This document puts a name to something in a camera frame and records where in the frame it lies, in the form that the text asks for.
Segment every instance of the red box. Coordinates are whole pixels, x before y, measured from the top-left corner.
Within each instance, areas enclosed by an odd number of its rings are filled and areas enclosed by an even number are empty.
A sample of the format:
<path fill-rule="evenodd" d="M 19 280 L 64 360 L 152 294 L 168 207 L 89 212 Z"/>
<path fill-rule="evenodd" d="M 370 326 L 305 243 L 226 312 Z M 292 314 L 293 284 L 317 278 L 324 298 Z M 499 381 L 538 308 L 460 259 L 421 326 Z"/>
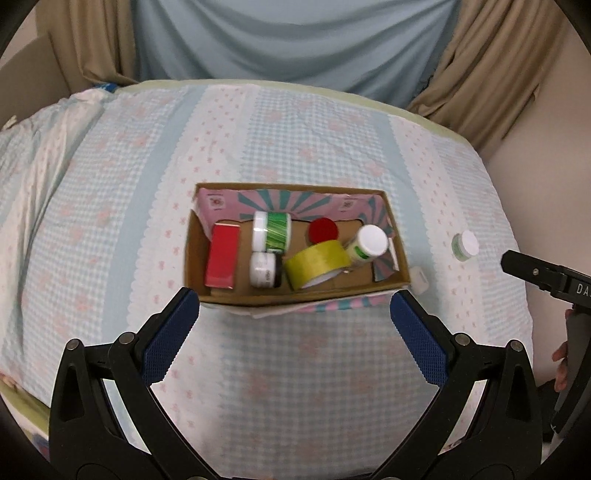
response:
<path fill-rule="evenodd" d="M 205 285 L 211 288 L 234 288 L 234 271 L 238 260 L 240 226 L 216 223 L 205 271 Z"/>

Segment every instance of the hand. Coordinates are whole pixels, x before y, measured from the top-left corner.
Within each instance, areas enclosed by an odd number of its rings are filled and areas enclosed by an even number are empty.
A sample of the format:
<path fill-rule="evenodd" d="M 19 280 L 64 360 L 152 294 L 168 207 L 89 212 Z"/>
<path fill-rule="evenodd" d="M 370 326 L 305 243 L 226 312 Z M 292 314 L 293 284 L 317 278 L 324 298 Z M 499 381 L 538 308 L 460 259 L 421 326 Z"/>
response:
<path fill-rule="evenodd" d="M 564 318 L 568 319 L 572 314 L 573 314 L 572 309 L 568 309 L 568 310 L 566 310 L 566 312 L 564 312 Z M 567 373 L 568 373 L 567 358 L 568 358 L 568 354 L 569 354 L 569 343 L 568 342 L 565 342 L 562 345 L 560 345 L 560 347 L 558 347 L 558 350 L 556 350 L 552 354 L 552 361 L 553 362 L 557 362 L 558 360 L 562 360 L 560 362 L 560 365 L 556 369 L 556 381 L 554 382 L 554 390 L 557 392 L 562 392 L 566 388 L 566 385 L 567 385 Z"/>

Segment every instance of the tape roll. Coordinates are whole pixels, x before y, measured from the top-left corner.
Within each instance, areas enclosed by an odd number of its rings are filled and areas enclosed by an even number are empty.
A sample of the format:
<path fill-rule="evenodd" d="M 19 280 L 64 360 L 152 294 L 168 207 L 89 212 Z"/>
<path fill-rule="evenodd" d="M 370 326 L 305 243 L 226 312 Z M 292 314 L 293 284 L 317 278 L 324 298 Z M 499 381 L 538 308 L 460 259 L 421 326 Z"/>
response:
<path fill-rule="evenodd" d="M 328 240 L 296 253 L 284 264 L 294 290 L 310 288 L 336 277 L 351 260 L 338 240 Z"/>

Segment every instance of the curtain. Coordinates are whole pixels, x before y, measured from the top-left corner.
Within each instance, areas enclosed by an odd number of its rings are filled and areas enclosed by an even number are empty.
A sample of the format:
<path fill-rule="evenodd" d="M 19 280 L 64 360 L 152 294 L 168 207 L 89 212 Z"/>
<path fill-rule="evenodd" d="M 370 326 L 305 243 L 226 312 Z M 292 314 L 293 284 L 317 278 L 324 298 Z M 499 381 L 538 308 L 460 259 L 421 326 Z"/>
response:
<path fill-rule="evenodd" d="M 568 21 L 553 0 L 463 0 L 429 86 L 408 106 L 486 159 L 535 97 Z"/>
<path fill-rule="evenodd" d="M 136 83 L 130 0 L 41 0 L 36 17 L 72 92 Z"/>

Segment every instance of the cardboard box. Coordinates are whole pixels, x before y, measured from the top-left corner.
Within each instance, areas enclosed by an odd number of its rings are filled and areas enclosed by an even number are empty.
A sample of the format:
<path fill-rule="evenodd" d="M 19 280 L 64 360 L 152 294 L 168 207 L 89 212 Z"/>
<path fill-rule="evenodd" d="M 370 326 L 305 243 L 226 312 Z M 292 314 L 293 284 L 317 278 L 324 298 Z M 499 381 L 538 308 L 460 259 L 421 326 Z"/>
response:
<path fill-rule="evenodd" d="M 374 223 L 391 239 L 391 248 L 375 262 L 312 288 L 293 291 L 286 278 L 280 288 L 253 288 L 249 282 L 249 262 L 252 215 L 256 210 L 291 213 L 293 231 L 286 259 L 308 246 L 307 225 L 318 216 L 328 216 L 337 223 L 342 242 L 355 236 L 364 223 Z M 241 227 L 238 266 L 231 290 L 204 285 L 211 228 L 218 222 Z M 406 255 L 385 192 L 253 183 L 201 183 L 196 187 L 185 251 L 185 285 L 198 293 L 201 302 L 238 307 L 303 304 L 391 291 L 409 283 Z"/>

